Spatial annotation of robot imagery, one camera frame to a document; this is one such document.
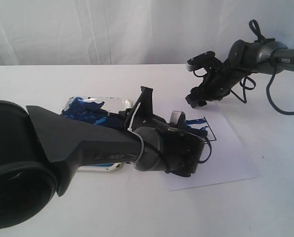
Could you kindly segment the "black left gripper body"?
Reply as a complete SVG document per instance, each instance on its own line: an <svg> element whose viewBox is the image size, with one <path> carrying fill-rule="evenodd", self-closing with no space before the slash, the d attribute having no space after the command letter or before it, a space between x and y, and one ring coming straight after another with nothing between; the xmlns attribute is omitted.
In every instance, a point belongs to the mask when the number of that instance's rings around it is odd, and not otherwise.
<svg viewBox="0 0 294 237"><path fill-rule="evenodd" d="M123 127L126 133L138 142L139 155L140 141L127 131L131 116L131 112L124 114ZM205 137L202 132L188 127L186 121L184 124L175 125L154 114L152 118L136 115L132 129L144 141L144 153L135 168L139 171L163 171L190 177L196 172L198 164L203 163L201 155ZM129 163L133 165L138 155Z"/></svg>

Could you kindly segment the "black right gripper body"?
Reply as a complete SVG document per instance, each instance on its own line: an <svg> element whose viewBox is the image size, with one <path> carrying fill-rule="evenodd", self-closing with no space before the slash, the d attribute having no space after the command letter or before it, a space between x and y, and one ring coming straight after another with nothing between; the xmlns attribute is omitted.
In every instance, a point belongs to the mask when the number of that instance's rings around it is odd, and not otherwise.
<svg viewBox="0 0 294 237"><path fill-rule="evenodd" d="M214 60L214 65L205 69L207 74L197 86L206 99L208 96L228 96L231 89L246 75L242 69L231 68L227 61Z"/></svg>

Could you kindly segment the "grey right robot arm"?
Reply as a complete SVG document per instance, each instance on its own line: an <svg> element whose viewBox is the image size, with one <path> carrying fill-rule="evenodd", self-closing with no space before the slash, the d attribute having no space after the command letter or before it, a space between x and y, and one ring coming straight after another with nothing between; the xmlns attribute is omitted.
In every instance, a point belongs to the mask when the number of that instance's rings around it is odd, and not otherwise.
<svg viewBox="0 0 294 237"><path fill-rule="evenodd" d="M232 88L236 84L246 91L248 87L244 83L251 79L251 74L294 72L294 49L274 39L253 43L240 39L232 45L224 62L215 57L215 52L207 51L189 59L186 65L187 70L193 73L199 69L206 71L201 76L203 81L200 85L192 88L186 96L187 103L196 108L205 106L208 101L222 100L233 93Z"/></svg>

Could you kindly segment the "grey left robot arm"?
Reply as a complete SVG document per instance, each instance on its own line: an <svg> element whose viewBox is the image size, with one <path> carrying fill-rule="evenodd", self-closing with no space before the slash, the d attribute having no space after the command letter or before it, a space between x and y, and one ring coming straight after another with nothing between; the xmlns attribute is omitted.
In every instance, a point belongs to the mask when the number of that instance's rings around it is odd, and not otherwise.
<svg viewBox="0 0 294 237"><path fill-rule="evenodd" d="M152 92L141 88L133 108L119 113L120 128L0 100L0 229L64 195L81 166L128 162L139 171L194 174L210 145L207 134L188 127L183 112L169 122L155 115Z"/></svg>

